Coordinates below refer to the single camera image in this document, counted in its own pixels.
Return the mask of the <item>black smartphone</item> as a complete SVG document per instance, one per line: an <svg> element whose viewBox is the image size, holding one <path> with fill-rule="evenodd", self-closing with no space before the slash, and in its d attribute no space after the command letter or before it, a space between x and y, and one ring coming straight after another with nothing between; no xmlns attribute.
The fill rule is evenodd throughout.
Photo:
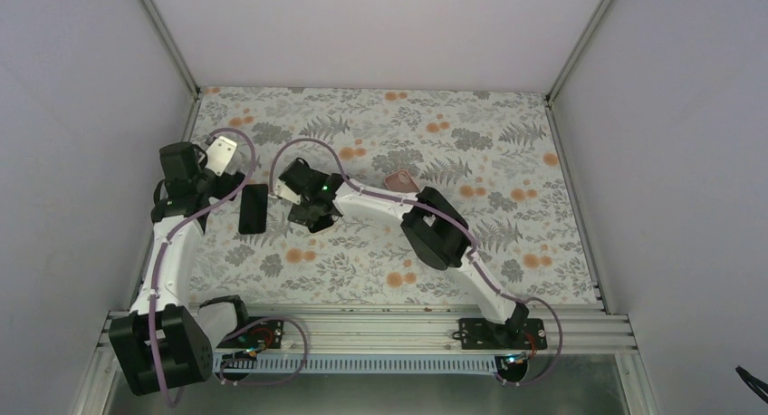
<svg viewBox="0 0 768 415"><path fill-rule="evenodd" d="M240 193L238 233L260 235L266 231L269 188L266 184L244 186Z"/></svg>

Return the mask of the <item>pink phone case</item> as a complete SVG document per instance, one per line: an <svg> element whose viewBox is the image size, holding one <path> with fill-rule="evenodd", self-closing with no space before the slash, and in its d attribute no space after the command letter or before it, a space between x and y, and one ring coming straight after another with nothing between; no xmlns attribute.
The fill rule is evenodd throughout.
<svg viewBox="0 0 768 415"><path fill-rule="evenodd" d="M419 185L415 182L409 172L400 169L384 178L385 188L398 193L418 193Z"/></svg>

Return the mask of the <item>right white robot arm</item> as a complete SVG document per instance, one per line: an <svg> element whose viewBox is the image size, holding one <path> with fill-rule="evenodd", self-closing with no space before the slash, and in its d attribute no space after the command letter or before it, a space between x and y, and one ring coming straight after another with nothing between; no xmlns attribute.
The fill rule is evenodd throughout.
<svg viewBox="0 0 768 415"><path fill-rule="evenodd" d="M392 217L425 265L446 272L471 295L493 342L512 349L525 336L527 306L505 294L478 255L467 222L434 188L402 193L366 186L342 173L294 160L274 180L274 194L291 203L289 221L317 233L354 211Z"/></svg>

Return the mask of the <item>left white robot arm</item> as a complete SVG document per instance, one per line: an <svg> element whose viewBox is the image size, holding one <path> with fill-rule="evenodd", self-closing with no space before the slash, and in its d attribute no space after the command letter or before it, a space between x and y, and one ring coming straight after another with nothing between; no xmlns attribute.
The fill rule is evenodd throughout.
<svg viewBox="0 0 768 415"><path fill-rule="evenodd" d="M128 315L114 320L109 340L130 390L137 396L206 381L214 349L245 344L252 334L244 302L236 295L188 309L189 280L206 233L210 206L232 200L245 175L227 172L237 145L226 137L206 148L188 141L160 149L164 177L150 212L149 266Z"/></svg>

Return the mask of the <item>floral table mat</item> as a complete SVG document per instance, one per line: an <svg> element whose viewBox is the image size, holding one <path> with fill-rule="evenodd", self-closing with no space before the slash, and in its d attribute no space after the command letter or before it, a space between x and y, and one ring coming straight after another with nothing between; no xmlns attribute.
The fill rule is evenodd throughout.
<svg viewBox="0 0 768 415"><path fill-rule="evenodd" d="M255 183L298 157L373 187L408 173L468 222L506 292L550 304L598 302L540 94L209 86L192 138L221 127L252 139ZM289 208L272 199L266 230L254 236L238 233L237 203L213 211L191 270L191 300L471 303L417 259L397 222L358 210L312 234L289 222Z"/></svg>

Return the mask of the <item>black object at edge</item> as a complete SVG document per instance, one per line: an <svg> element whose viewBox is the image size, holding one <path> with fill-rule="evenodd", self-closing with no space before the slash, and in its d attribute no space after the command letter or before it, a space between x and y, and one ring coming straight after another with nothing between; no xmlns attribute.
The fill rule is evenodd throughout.
<svg viewBox="0 0 768 415"><path fill-rule="evenodd" d="M744 384L763 402L768 403L767 383L752 375L740 365L735 367L735 372Z"/></svg>

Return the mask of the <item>aluminium front rail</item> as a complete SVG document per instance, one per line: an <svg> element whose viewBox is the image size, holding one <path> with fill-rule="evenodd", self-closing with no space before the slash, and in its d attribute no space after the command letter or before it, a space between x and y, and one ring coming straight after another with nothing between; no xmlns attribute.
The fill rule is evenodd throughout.
<svg viewBox="0 0 768 415"><path fill-rule="evenodd" d="M472 305L251 304L250 314L285 316L307 334L313 354L457 354L451 334L461 318L477 318ZM636 353L638 344L626 315L600 309L559 307L550 313L533 304L530 316L542 320L548 340L543 354Z"/></svg>

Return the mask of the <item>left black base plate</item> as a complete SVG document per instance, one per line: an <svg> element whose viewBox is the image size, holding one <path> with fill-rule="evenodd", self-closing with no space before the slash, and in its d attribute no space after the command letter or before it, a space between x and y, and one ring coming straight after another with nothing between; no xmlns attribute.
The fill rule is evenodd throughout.
<svg viewBox="0 0 768 415"><path fill-rule="evenodd" d="M283 339L283 320L270 320L249 328L244 333L227 341L218 348L240 350L280 349Z"/></svg>

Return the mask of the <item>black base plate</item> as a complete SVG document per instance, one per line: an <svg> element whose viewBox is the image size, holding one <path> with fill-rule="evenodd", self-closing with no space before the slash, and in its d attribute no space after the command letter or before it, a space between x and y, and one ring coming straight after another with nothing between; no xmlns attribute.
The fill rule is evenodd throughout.
<svg viewBox="0 0 768 415"><path fill-rule="evenodd" d="M469 351L546 350L549 346L543 321L531 318L514 329L483 318L463 318L451 337Z"/></svg>
<svg viewBox="0 0 768 415"><path fill-rule="evenodd" d="M270 320L249 328L244 333L227 341L218 348L240 350L280 349L283 339L283 320Z"/></svg>

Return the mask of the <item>left aluminium frame post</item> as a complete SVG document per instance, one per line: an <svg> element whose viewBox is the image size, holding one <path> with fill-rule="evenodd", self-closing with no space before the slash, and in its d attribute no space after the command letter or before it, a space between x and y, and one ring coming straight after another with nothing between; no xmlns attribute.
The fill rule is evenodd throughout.
<svg viewBox="0 0 768 415"><path fill-rule="evenodd" d="M190 95L197 99L199 96L199 85L197 84L192 72L190 71L186 60L183 57L176 41L173 38L167 24L165 23L161 12L155 0L139 0L143 10L149 17L150 25L155 30L161 43L163 44L168 56L174 65L178 76L181 78L185 88Z"/></svg>

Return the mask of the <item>aluminium frame post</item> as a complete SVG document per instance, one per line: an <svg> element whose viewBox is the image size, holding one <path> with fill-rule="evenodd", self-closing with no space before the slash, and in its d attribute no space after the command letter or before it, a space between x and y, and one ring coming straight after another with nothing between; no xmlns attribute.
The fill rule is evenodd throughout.
<svg viewBox="0 0 768 415"><path fill-rule="evenodd" d="M579 63L579 60L585 53L590 41L596 31L599 29L604 17L613 5L614 0L599 0L595 6L593 12L584 29L582 30L576 44L572 48L565 64L559 71L556 79L554 80L550 90L546 94L547 105L552 108L560 93L562 92L566 82L574 71L575 67Z"/></svg>
<svg viewBox="0 0 768 415"><path fill-rule="evenodd" d="M181 78L185 88L190 95L197 99L199 96L199 85L197 84L192 72L190 71L186 60L183 57L176 41L173 38L167 24L165 23L161 12L155 0L139 0L143 10L149 17L150 25L155 30L161 43L163 44L168 56L174 65L178 76Z"/></svg>

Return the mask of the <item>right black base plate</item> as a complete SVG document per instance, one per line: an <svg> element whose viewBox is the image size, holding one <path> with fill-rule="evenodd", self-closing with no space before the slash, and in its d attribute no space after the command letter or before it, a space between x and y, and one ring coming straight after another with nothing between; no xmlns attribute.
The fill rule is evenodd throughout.
<svg viewBox="0 0 768 415"><path fill-rule="evenodd" d="M549 346L543 321L531 318L514 329L483 318L463 318L451 337L469 351L546 350Z"/></svg>

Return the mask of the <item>right aluminium frame post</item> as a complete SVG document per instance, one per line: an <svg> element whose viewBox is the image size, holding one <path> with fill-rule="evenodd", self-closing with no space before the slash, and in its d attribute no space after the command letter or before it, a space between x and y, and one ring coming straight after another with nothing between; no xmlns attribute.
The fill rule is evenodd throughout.
<svg viewBox="0 0 768 415"><path fill-rule="evenodd" d="M546 94L547 105L552 108L560 93L562 92L566 82L574 71L575 67L579 63L579 60L585 53L590 41L596 31L599 29L604 17L613 5L614 0L599 0L595 6L593 12L584 29L582 30L576 44L572 48L565 64L559 71L556 79L554 80L550 90Z"/></svg>

